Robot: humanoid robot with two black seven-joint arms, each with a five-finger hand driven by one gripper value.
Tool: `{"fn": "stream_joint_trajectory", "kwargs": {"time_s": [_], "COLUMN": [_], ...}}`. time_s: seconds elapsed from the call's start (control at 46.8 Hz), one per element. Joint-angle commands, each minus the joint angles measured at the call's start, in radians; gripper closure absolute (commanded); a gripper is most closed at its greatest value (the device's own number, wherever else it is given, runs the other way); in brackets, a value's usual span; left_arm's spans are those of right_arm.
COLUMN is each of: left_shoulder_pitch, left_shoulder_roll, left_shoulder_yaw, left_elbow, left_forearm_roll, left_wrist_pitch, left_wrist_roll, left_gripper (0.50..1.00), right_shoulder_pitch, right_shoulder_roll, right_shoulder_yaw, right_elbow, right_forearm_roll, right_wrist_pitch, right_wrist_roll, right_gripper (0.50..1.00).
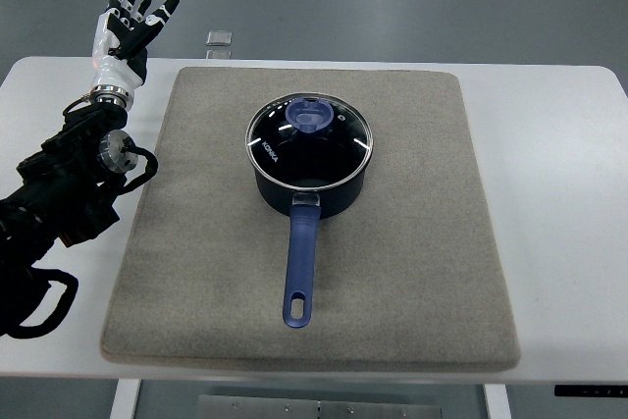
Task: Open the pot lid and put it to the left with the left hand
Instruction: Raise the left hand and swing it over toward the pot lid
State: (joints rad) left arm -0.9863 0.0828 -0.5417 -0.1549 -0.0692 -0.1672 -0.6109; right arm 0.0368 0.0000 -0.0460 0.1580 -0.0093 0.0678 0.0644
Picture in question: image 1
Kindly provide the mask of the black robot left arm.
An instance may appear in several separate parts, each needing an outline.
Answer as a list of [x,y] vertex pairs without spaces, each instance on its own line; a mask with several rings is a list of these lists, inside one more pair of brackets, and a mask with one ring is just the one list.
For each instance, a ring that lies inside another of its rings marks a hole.
[[118,196],[157,173],[158,161],[123,130],[131,95],[96,85],[63,112],[64,124],[17,171],[23,184],[1,201],[1,333],[35,339],[68,315],[79,288],[73,275],[36,267],[60,240],[97,238],[118,222]]

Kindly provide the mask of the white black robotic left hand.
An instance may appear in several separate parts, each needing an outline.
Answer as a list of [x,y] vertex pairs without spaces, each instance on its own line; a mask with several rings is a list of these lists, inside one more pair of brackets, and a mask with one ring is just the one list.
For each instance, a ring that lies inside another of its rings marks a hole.
[[161,33],[179,7],[166,0],[156,10],[152,0],[109,0],[98,17],[92,46],[95,93],[117,92],[130,103],[147,75],[147,46]]

